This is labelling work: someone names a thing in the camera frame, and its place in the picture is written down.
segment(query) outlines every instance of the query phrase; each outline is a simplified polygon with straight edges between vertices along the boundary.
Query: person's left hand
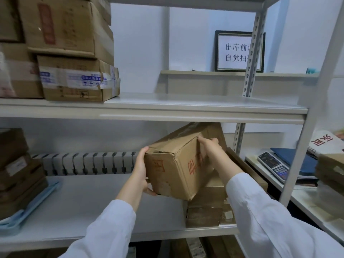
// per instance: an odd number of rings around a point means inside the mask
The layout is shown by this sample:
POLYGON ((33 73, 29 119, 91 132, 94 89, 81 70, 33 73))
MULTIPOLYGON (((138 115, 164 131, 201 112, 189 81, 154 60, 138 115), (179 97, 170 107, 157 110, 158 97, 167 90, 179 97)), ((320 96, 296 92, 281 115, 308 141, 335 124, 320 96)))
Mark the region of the person's left hand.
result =
POLYGON ((146 180, 146 166, 144 165, 144 154, 148 151, 149 147, 141 148, 137 158, 134 169, 131 175, 134 175, 137 179, 142 181, 143 192, 156 196, 157 194, 153 192, 149 187, 146 180))

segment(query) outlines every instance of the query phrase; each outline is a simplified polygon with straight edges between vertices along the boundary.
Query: white shirt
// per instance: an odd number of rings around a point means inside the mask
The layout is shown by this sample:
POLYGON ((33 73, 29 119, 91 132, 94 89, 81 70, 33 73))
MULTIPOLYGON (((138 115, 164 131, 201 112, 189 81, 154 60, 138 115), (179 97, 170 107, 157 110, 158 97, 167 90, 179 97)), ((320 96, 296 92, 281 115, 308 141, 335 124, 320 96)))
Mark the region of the white shirt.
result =
MULTIPOLYGON (((291 217, 248 174, 235 175, 226 191, 250 258, 344 257, 344 247, 325 232, 291 217)), ((72 243, 60 258, 125 258, 135 219, 129 204, 112 201, 88 226, 86 236, 72 243)))

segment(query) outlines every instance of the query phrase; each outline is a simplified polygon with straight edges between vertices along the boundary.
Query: white table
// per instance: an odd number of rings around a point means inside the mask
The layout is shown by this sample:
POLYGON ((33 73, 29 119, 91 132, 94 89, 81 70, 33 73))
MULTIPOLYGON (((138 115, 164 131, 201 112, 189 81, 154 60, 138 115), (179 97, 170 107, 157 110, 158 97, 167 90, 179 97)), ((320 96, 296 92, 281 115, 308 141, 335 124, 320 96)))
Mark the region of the white table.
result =
MULTIPOLYGON (((259 173, 271 182, 279 191, 283 190, 283 184, 271 174, 257 160, 257 156, 247 156, 245 160, 249 162, 259 173)), ((300 208, 309 218, 311 218, 322 230, 344 245, 344 224, 336 217, 325 212, 314 203, 316 188, 310 186, 296 185, 291 194, 290 201, 300 208)))

